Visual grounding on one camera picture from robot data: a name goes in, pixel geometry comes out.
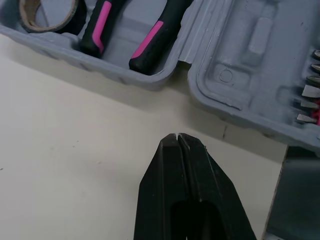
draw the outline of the screwdriver handle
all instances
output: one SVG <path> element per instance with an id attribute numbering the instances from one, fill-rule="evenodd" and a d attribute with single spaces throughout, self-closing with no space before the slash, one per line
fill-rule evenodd
<path id="1" fill-rule="evenodd" d="M 177 37 L 181 20 L 190 0 L 167 0 L 164 10 L 151 31 L 136 49 L 129 61 L 131 70 L 150 74 L 166 49 Z"/>
<path id="2" fill-rule="evenodd" d="M 125 0 L 97 0 L 79 47 L 100 58 L 109 42 L 118 13 Z"/>

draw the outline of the circular indent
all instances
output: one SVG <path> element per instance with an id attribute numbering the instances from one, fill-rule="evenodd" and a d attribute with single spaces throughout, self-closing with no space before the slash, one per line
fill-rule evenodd
<path id="1" fill-rule="evenodd" d="M 232 81 L 232 72 L 230 70 L 223 70 L 220 72 L 220 80 L 224 83 L 230 83 Z"/>

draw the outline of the gray plastic tool case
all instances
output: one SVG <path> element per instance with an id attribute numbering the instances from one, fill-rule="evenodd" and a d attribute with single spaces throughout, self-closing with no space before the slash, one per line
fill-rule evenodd
<path id="1" fill-rule="evenodd" d="M 86 0 L 87 22 L 95 0 Z M 320 0 L 194 0 L 174 44 L 153 75 L 129 70 L 129 59 L 166 0 L 129 0 L 102 59 L 77 50 L 79 36 L 26 33 L 17 0 L 0 0 L 0 33 L 33 50 L 124 84 L 154 90 L 177 63 L 191 64 L 197 103 L 235 125 L 320 153 L 320 127 L 296 122 L 310 64 L 320 48 Z"/>

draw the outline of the gray plastic tray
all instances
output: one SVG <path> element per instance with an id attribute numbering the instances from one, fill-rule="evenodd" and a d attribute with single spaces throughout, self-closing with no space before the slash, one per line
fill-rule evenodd
<path id="1" fill-rule="evenodd" d="M 89 19 L 95 0 L 86 3 Z M 129 59 L 165 4 L 129 0 L 102 59 L 77 51 L 84 31 L 79 36 L 26 33 L 17 0 L 0 0 L 0 33 L 51 58 L 149 90 L 159 89 L 178 61 L 189 63 L 190 93 L 200 106 L 225 121 L 320 154 L 320 127 L 296 122 L 304 112 L 294 106 L 306 77 L 314 75 L 310 64 L 317 62 L 312 52 L 320 48 L 319 0 L 194 0 L 154 74 L 134 72 Z"/>

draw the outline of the tool case lid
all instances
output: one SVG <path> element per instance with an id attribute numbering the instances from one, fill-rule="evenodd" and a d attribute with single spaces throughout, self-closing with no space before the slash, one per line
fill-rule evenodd
<path id="1" fill-rule="evenodd" d="M 299 123 L 310 65 L 319 63 L 318 0 L 204 2 L 180 60 L 195 101 L 223 120 L 320 152 L 320 127 Z"/>

